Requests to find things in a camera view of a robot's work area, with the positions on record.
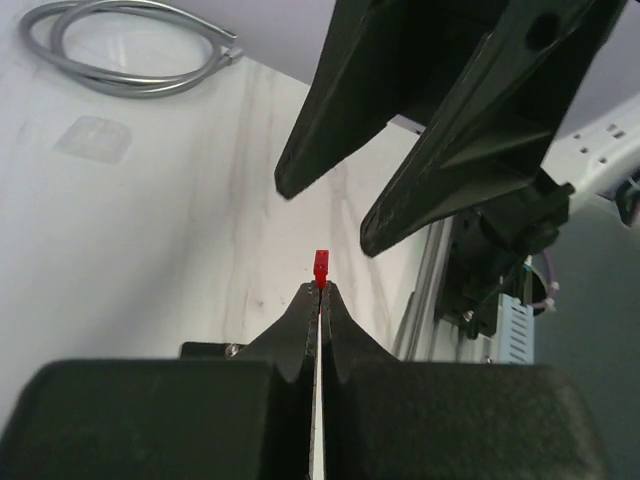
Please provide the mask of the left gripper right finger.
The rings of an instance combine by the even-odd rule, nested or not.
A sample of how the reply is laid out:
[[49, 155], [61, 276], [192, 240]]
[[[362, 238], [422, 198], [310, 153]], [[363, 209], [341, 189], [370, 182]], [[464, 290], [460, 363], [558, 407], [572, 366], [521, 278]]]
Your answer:
[[321, 294], [321, 373], [328, 479], [379, 479], [385, 388], [377, 378], [397, 363], [349, 313], [338, 286]]

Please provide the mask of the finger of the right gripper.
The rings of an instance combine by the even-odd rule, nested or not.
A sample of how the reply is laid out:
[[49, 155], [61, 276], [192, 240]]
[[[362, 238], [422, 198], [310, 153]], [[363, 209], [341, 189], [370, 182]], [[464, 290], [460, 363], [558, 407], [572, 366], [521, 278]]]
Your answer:
[[361, 225], [375, 257], [535, 182], [600, 48], [597, 1], [507, 1]]
[[339, 1], [311, 88], [274, 172], [291, 199], [397, 116], [426, 126], [502, 1]]

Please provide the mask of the red fuse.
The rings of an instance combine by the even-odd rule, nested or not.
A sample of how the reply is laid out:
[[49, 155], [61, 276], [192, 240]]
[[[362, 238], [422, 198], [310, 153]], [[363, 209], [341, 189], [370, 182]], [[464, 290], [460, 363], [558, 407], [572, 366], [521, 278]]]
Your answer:
[[314, 281], [319, 290], [323, 290], [327, 285], [329, 273], [329, 251], [317, 250], [314, 257], [313, 275]]

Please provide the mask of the black fuse box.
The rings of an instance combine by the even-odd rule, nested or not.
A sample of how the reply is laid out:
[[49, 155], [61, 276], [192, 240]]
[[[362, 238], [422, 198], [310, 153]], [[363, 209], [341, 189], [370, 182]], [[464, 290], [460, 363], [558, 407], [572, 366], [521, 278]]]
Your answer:
[[180, 359], [230, 359], [237, 355], [244, 344], [185, 342], [180, 347]]

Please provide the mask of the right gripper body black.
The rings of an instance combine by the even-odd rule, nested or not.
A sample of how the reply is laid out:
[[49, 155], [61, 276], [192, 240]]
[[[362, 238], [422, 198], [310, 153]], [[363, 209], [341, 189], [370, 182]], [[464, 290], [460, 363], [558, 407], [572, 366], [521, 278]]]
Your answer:
[[557, 240], [572, 194], [571, 184], [540, 172], [524, 189], [457, 215], [436, 317], [471, 340], [493, 336], [499, 295], [520, 276], [528, 256]]

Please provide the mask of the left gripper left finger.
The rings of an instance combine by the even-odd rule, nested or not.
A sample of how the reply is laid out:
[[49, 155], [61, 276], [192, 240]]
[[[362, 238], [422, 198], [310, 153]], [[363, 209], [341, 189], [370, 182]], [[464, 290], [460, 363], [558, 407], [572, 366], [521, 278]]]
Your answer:
[[273, 377], [261, 434], [263, 479], [307, 479], [314, 442], [320, 290], [302, 284], [283, 315], [234, 359], [270, 366]]

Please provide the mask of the clear plastic fuse box cover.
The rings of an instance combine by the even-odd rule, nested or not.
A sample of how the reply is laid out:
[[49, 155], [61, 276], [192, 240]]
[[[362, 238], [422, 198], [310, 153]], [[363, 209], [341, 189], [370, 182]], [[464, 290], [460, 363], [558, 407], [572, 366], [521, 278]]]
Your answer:
[[131, 130], [121, 123], [94, 116], [82, 116], [56, 141], [55, 149], [69, 156], [117, 164], [132, 143]]

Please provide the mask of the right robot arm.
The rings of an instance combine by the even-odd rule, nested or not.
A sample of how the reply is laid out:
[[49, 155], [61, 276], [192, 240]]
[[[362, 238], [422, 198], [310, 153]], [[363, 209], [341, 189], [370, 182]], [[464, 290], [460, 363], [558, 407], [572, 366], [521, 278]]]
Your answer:
[[377, 256], [451, 224], [436, 314], [469, 338], [496, 330], [498, 296], [592, 194], [624, 219], [639, 197], [639, 103], [562, 122], [621, 1], [339, 1], [275, 169], [293, 198], [395, 117], [422, 127], [360, 227]]

